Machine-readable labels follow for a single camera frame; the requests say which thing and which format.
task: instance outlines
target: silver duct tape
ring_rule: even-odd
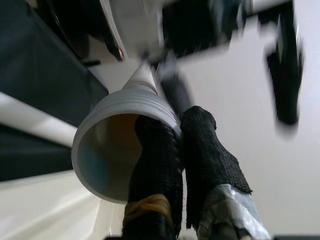
[[[198,239],[210,240],[217,226],[218,234],[235,240],[239,238],[234,227],[246,229],[253,239],[270,239],[251,195],[230,184],[218,185],[207,195],[197,231]]]

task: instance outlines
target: white pipe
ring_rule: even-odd
[[[72,147],[77,128],[0,92],[0,124]]]

